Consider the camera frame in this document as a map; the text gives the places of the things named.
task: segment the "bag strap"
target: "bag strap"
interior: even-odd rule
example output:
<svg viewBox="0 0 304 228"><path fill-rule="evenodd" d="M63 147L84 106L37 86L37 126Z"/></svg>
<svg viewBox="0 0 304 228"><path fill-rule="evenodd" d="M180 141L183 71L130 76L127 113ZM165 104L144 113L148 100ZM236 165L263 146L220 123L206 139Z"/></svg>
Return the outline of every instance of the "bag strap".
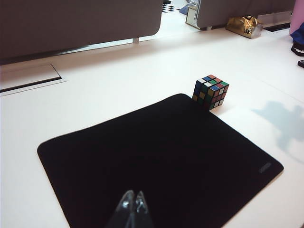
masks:
<svg viewBox="0 0 304 228"><path fill-rule="evenodd" d="M301 45L299 43L294 43L293 46L291 47L291 51L294 52L297 56L303 56L304 57L304 52L299 52L297 51L298 50L301 50L301 51L304 51L304 45Z"/></svg>

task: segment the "gray partition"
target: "gray partition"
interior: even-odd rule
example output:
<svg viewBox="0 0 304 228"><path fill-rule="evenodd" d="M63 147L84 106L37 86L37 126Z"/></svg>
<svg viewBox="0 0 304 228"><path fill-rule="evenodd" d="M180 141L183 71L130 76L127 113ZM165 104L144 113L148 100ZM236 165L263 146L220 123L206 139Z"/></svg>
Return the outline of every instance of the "gray partition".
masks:
<svg viewBox="0 0 304 228"><path fill-rule="evenodd" d="M197 27L224 25L229 17L293 10L295 0L199 0Z"/></svg>
<svg viewBox="0 0 304 228"><path fill-rule="evenodd" d="M155 34L162 0L1 0L0 60Z"/></svg>

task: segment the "rubik's cube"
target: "rubik's cube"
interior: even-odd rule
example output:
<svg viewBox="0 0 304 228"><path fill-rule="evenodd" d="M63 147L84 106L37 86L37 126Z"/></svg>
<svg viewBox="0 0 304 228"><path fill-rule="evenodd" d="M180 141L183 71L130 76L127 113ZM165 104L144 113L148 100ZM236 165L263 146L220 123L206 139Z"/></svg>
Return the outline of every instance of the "rubik's cube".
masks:
<svg viewBox="0 0 304 228"><path fill-rule="evenodd" d="M223 104L228 87L228 83L209 75L196 81L192 99L210 110Z"/></svg>

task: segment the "shiny gold gift bag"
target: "shiny gold gift bag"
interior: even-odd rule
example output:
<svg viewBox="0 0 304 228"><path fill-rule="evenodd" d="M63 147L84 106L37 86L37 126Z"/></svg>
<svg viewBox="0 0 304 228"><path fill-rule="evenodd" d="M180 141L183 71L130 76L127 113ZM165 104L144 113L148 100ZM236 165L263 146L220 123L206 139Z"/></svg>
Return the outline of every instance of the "shiny gold gift bag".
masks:
<svg viewBox="0 0 304 228"><path fill-rule="evenodd" d="M244 37L259 37L263 30L263 24L252 16L229 18L226 29L238 33Z"/></svg>

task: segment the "logo on mouse pad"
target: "logo on mouse pad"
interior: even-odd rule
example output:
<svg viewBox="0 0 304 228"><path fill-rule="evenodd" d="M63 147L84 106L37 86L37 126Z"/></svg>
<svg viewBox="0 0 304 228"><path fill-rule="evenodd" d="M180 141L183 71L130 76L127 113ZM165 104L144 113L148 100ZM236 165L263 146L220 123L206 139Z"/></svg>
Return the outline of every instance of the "logo on mouse pad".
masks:
<svg viewBox="0 0 304 228"><path fill-rule="evenodd" d="M265 172L269 167L271 166L271 163L267 162L261 169L258 170L259 173Z"/></svg>

